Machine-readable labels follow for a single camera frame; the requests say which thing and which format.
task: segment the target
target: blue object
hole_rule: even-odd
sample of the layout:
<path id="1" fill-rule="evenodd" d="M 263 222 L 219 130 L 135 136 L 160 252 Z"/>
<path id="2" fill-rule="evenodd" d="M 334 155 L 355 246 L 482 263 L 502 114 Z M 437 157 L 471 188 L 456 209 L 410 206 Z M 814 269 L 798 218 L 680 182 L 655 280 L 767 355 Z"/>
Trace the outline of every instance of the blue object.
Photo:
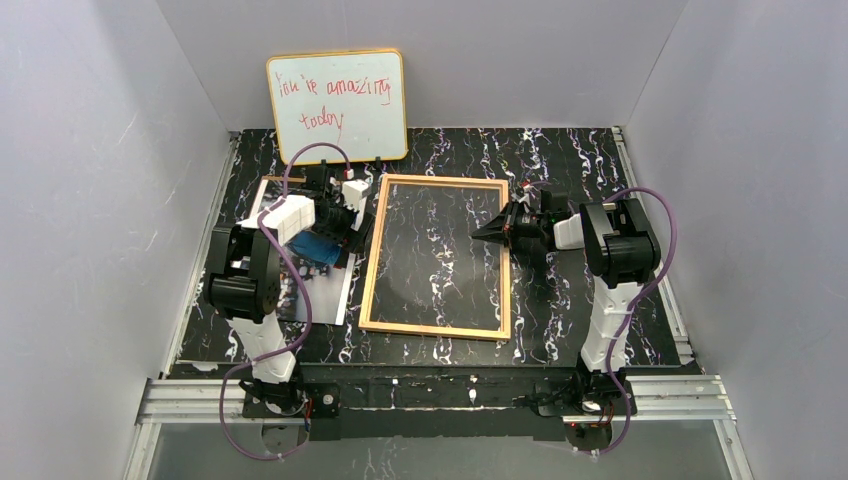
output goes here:
<path id="1" fill-rule="evenodd" d="M 308 231 L 303 231 L 295 235 L 289 241 L 288 246 L 300 256 L 330 266 L 336 264 L 339 255 L 342 253 L 341 247 L 335 243 Z"/>

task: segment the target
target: white block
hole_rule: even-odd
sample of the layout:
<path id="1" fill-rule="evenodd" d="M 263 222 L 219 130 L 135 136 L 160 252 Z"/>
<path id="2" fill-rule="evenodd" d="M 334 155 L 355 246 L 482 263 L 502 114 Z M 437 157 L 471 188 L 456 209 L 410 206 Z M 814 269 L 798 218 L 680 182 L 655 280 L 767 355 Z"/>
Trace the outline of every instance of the white block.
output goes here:
<path id="1" fill-rule="evenodd" d="M 239 222 L 245 228 L 258 229 L 259 214 Z M 315 203 L 302 195 L 289 195 L 285 203 L 271 211 L 263 222 L 266 227 L 277 230 L 280 245 L 315 223 Z"/>
<path id="2" fill-rule="evenodd" d="M 342 184 L 342 198 L 347 208 L 359 211 L 361 201 L 368 196 L 370 187 L 364 180 L 351 180 Z"/>
<path id="3" fill-rule="evenodd" d="M 236 331 L 241 344 L 244 345 L 244 352 L 251 360 L 285 346 L 276 312 L 265 315 L 261 324 L 253 323 L 253 320 L 247 318 L 233 318 L 227 320 L 227 323 Z M 267 383 L 288 382 L 294 365 L 294 354 L 286 352 L 254 365 L 253 378 Z"/>
<path id="4" fill-rule="evenodd" d="M 627 316 L 627 306 L 639 294 L 642 286 L 636 282 L 619 283 L 618 287 L 610 289 L 600 277 L 595 277 L 595 300 L 592 305 L 592 317 L 589 324 L 589 335 L 580 350 L 583 362 L 589 371 L 606 372 L 606 354 L 615 332 Z M 624 346 L 627 344 L 625 330 L 615 342 L 610 366 L 617 372 L 625 365 Z"/>
<path id="5" fill-rule="evenodd" d="M 580 214 L 554 224 L 554 242 L 558 250 L 583 248 L 583 225 Z"/>

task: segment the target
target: black table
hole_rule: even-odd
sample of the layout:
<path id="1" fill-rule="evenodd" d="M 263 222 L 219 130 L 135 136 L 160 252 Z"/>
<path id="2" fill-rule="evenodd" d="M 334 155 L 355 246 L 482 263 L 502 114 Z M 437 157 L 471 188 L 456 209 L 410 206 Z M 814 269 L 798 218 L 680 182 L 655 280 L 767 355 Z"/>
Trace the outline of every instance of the black table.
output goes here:
<path id="1" fill-rule="evenodd" d="M 281 175 L 285 167 L 273 130 L 246 130 L 237 141 L 219 221 L 244 218 L 261 177 Z M 363 178 L 377 173 L 373 164 L 356 164 L 355 170 Z M 410 129 L 407 157 L 385 162 L 383 172 L 501 178 L 509 181 L 513 192 L 525 181 L 546 180 L 551 185 L 545 188 L 566 192 L 574 203 L 602 200 L 627 187 L 610 129 Z M 344 324 L 315 325 L 297 352 L 298 361 L 305 365 L 574 366 L 589 328 L 592 275 L 582 252 L 546 255 L 541 246 L 532 248 L 536 251 L 511 252 L 513 335 L 508 342 L 360 330 L 368 263 L 360 258 Z M 301 328 L 297 323 L 284 324 L 286 338 L 294 339 Z M 637 308 L 626 351 L 634 366 L 680 364 L 659 293 Z M 246 360 L 224 319 L 197 299 L 177 363 Z"/>

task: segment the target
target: black marble surface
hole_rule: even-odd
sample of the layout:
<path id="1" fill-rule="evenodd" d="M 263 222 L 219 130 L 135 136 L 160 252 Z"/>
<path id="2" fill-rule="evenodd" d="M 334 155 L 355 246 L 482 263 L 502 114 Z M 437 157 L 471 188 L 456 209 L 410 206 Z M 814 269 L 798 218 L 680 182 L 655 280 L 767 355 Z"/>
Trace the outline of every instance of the black marble surface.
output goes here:
<path id="1" fill-rule="evenodd" d="M 500 211 L 486 188 L 392 185 L 371 318 L 498 330 L 502 247 L 471 239 Z"/>
<path id="2" fill-rule="evenodd" d="M 219 221 L 247 215 L 261 176 L 281 175 L 284 169 L 273 130 L 247 130 L 238 142 Z M 409 148 L 405 159 L 385 163 L 383 171 L 502 178 L 513 192 L 520 191 L 525 181 L 545 180 L 551 184 L 546 188 L 566 192 L 575 203 L 602 200 L 627 187 L 609 129 L 410 129 Z M 359 178 L 373 181 L 379 173 L 372 164 L 356 166 Z M 372 211 L 376 202 L 376 198 L 371 202 Z M 457 215 L 459 221 L 466 212 L 458 210 Z M 361 331 L 357 324 L 368 260 L 360 257 L 344 325 L 314 326 L 297 358 L 304 363 L 573 366 L 588 332 L 592 276 L 581 252 L 548 254 L 532 242 L 525 247 L 510 253 L 513 335 L 509 341 Z M 282 325 L 288 340 L 302 328 L 297 323 Z M 626 352 L 631 365 L 679 365 L 659 293 L 638 306 Z M 227 323 L 198 299 L 178 361 L 246 359 Z"/>

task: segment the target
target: white panel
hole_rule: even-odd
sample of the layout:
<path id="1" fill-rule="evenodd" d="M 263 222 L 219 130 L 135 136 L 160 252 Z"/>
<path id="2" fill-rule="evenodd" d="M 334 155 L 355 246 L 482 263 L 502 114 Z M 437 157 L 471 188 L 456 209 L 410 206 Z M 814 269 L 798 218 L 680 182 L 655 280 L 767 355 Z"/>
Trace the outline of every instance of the white panel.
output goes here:
<path id="1" fill-rule="evenodd" d="M 230 130 L 273 128 L 274 55 L 397 48 L 407 123 L 624 124 L 686 0 L 160 0 Z"/>
<path id="2" fill-rule="evenodd" d="M 846 52 L 845 2 L 692 0 L 625 130 L 677 211 L 671 279 L 756 478 L 848 471 Z"/>
<path id="3" fill-rule="evenodd" d="M 268 61 L 277 142 L 288 163 L 316 142 L 341 147 L 351 161 L 406 156 L 403 62 L 397 52 L 280 57 Z M 298 165 L 343 163 L 335 150 L 312 149 Z"/>
<path id="4" fill-rule="evenodd" d="M 156 3 L 0 2 L 3 478 L 120 478 L 228 135 Z"/>
<path id="5" fill-rule="evenodd" d="M 606 367 L 607 351 L 615 333 L 627 317 L 627 307 L 642 291 L 642 286 L 636 282 L 619 283 L 614 289 L 604 282 L 601 277 L 595 277 L 595 298 L 592 302 L 592 317 L 589 333 L 580 349 L 580 358 L 586 363 L 589 371 L 600 370 L 608 372 Z M 610 358 L 613 372 L 618 371 L 627 363 L 624 347 L 627 343 L 626 333 L 623 338 L 616 338 L 615 348 Z"/>
<path id="6" fill-rule="evenodd" d="M 227 323 L 236 331 L 248 358 L 255 359 L 266 353 L 271 353 L 285 346 L 283 332 L 277 321 L 277 312 L 271 312 L 262 318 L 262 323 L 254 323 L 249 318 L 228 319 Z M 294 354 L 283 352 L 256 362 L 252 367 L 252 375 L 256 380 L 266 383 L 285 383 L 291 378 L 295 365 Z"/>

